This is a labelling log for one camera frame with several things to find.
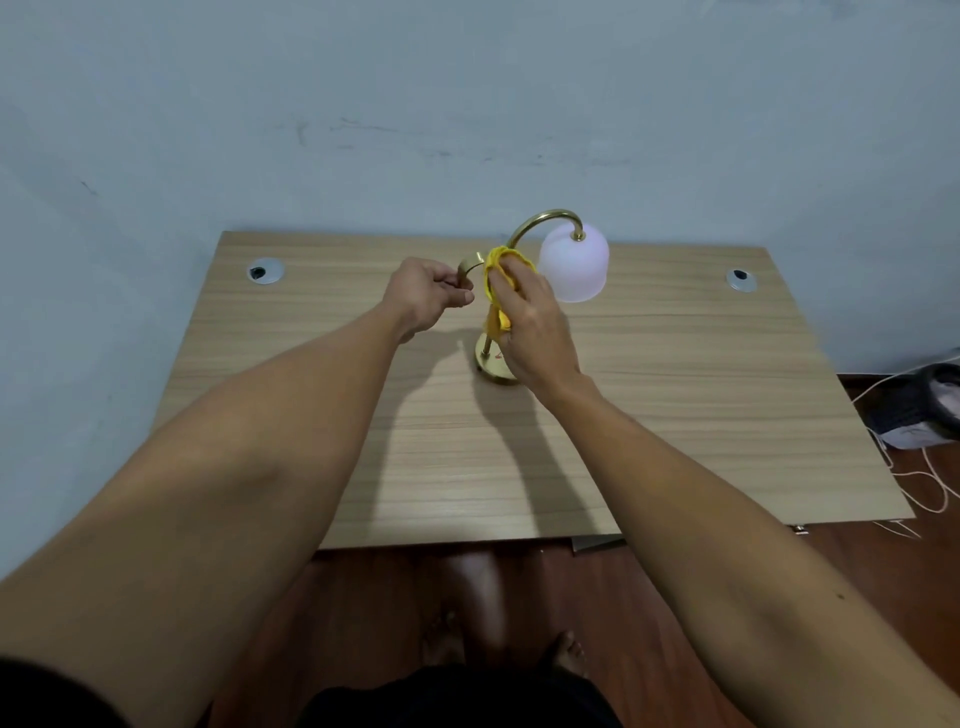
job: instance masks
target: lamp arm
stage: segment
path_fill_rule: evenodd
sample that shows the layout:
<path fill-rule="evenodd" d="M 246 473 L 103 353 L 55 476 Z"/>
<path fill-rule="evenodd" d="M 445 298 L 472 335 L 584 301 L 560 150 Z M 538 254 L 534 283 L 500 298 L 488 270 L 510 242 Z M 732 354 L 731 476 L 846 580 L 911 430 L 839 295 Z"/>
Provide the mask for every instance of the lamp arm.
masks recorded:
<path fill-rule="evenodd" d="M 547 220 L 555 220 L 556 218 L 564 218 L 573 223 L 573 232 L 570 234 L 572 240 L 583 240 L 587 237 L 587 234 L 584 233 L 584 222 L 580 219 L 580 216 L 575 212 L 571 212 L 568 209 L 548 209 L 544 212 L 541 212 L 537 215 L 534 215 L 525 223 L 523 223 L 519 228 L 514 231 L 514 234 L 510 236 L 510 239 L 507 240 L 506 247 L 513 250 L 516 247 L 516 244 L 520 242 L 520 238 L 535 228 L 540 223 L 545 223 Z M 463 260 L 460 261 L 460 265 L 457 267 L 457 278 L 462 281 L 477 266 L 483 265 L 485 259 L 479 253 L 474 253 L 473 255 L 468 255 Z M 490 343 L 491 338 L 488 336 L 484 341 L 483 351 L 481 355 L 484 357 L 490 356 Z"/>

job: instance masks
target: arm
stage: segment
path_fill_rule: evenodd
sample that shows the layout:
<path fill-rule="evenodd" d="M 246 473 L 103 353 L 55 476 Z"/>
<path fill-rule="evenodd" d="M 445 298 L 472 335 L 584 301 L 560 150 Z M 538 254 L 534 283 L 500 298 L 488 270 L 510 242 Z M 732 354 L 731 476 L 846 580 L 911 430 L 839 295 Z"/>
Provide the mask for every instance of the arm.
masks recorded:
<path fill-rule="evenodd" d="M 960 700 L 816 551 L 606 401 L 580 373 L 549 284 L 491 271 L 511 371 L 566 430 L 636 558 L 757 725 L 955 726 Z"/>
<path fill-rule="evenodd" d="M 0 584 L 0 654 L 188 725 L 323 539 L 396 347 L 473 300 L 408 259 L 383 302 L 184 409 Z"/>

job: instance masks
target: wall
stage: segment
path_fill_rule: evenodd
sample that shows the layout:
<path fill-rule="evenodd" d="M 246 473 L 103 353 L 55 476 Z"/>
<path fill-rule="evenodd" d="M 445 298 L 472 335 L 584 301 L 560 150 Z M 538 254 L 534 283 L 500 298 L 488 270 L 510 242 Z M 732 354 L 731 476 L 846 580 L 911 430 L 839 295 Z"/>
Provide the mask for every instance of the wall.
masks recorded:
<path fill-rule="evenodd" d="M 143 438 L 219 232 L 766 245 L 840 371 L 960 345 L 960 4 L 6 0 L 0 573 Z"/>

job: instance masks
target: frosted glass shade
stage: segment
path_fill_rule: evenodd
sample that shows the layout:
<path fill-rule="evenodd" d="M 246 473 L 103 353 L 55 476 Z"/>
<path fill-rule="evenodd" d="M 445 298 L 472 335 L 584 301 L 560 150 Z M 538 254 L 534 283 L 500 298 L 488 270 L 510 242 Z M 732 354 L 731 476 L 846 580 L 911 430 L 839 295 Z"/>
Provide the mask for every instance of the frosted glass shade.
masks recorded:
<path fill-rule="evenodd" d="M 559 301 L 589 301 L 607 283 L 610 245 L 593 225 L 584 223 L 583 240 L 574 240 L 573 223 L 563 222 L 543 239 L 537 270 L 550 281 Z"/>

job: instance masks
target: cleaning cloth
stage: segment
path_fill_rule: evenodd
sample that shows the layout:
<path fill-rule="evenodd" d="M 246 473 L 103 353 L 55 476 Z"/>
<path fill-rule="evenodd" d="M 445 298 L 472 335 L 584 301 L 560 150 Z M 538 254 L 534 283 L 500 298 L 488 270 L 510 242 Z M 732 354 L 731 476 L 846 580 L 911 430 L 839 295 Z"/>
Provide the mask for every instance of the cleaning cloth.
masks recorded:
<path fill-rule="evenodd" d="M 503 274 L 503 277 L 510 282 L 511 287 L 513 287 L 515 291 L 517 286 L 516 280 L 500 264 L 504 255 L 513 255 L 523 261 L 523 264 L 530 268 L 530 270 L 537 270 L 534 264 L 528 260 L 523 253 L 519 253 L 505 245 L 494 248 L 490 251 L 490 254 L 487 255 L 487 260 L 483 266 L 483 287 L 484 290 L 487 291 L 487 298 L 490 299 L 491 307 L 490 313 L 487 314 L 487 323 L 484 324 L 484 333 L 490 336 L 497 344 L 500 343 L 500 333 L 510 330 L 510 319 L 507 317 L 507 314 L 500 310 L 500 302 L 496 299 L 496 292 L 490 285 L 491 269 L 496 268 L 496 270 Z"/>

